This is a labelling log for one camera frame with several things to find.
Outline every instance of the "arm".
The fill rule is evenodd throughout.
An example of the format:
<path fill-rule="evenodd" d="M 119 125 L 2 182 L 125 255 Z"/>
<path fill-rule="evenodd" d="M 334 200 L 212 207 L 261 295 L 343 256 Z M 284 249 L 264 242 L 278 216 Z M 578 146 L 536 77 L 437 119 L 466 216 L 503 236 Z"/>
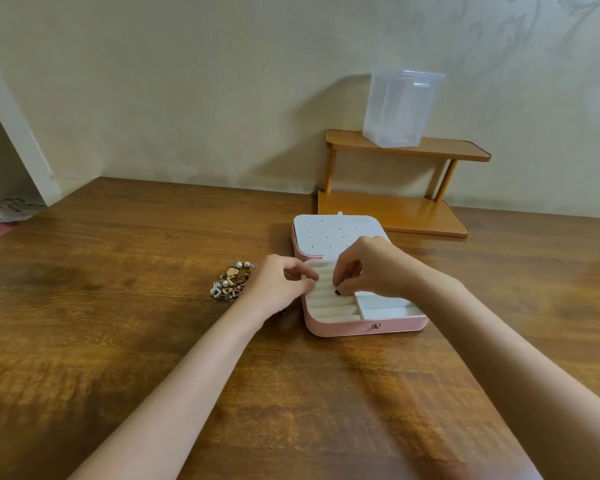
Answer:
<path fill-rule="evenodd" d="M 382 237 L 360 238 L 338 259 L 342 294 L 412 300 L 478 380 L 546 479 L 600 479 L 600 398 L 560 369 L 450 276 Z"/>
<path fill-rule="evenodd" d="M 268 256 L 236 303 L 70 480 L 175 479 L 250 339 L 317 279 L 298 259 Z"/>

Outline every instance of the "forearm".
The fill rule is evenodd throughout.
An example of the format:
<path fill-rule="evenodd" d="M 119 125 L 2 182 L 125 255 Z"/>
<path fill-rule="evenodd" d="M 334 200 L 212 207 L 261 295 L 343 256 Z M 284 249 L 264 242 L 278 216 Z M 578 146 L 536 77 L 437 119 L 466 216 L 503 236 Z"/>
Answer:
<path fill-rule="evenodd" d="M 71 476 L 175 479 L 235 364 L 264 318 L 236 302 L 176 369 Z"/>
<path fill-rule="evenodd" d="M 462 357 L 545 479 L 600 479 L 599 397 L 453 278 L 424 277 L 416 304 Z"/>

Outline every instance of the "transparent plastic box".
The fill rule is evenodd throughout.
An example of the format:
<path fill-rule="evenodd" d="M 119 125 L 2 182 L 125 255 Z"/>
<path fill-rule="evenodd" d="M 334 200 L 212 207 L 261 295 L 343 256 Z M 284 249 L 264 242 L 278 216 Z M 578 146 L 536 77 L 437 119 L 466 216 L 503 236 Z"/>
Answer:
<path fill-rule="evenodd" d="M 374 69 L 363 134 L 381 148 L 417 146 L 446 74 Z"/>

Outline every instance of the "pink jewelry box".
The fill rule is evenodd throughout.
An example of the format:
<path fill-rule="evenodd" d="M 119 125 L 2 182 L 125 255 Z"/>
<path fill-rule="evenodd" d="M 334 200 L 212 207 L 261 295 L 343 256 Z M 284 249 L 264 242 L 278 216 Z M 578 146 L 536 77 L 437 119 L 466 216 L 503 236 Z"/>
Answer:
<path fill-rule="evenodd" d="M 319 337 L 343 337 L 422 330 L 429 321 L 403 298 L 369 292 L 339 296 L 331 280 L 341 252 L 362 235 L 389 239 L 380 223 L 369 216 L 300 215 L 294 219 L 292 240 L 296 257 L 320 274 L 311 293 L 302 297 L 304 322 Z"/>

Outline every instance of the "pile of jewelry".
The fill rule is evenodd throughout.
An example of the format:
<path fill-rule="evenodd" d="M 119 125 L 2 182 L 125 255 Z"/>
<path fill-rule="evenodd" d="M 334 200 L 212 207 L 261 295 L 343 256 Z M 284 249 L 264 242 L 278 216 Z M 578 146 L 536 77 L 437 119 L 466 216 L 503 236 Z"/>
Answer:
<path fill-rule="evenodd" d="M 237 279 L 238 274 L 242 271 L 242 278 Z M 210 293 L 213 298 L 216 299 L 225 299 L 229 301 L 230 299 L 237 298 L 242 290 L 244 290 L 245 284 L 247 284 L 247 280 L 253 271 L 253 265 L 245 261 L 238 261 L 233 263 L 229 269 L 226 270 L 226 273 L 222 274 L 220 278 L 214 283 L 213 288 L 211 288 Z"/>

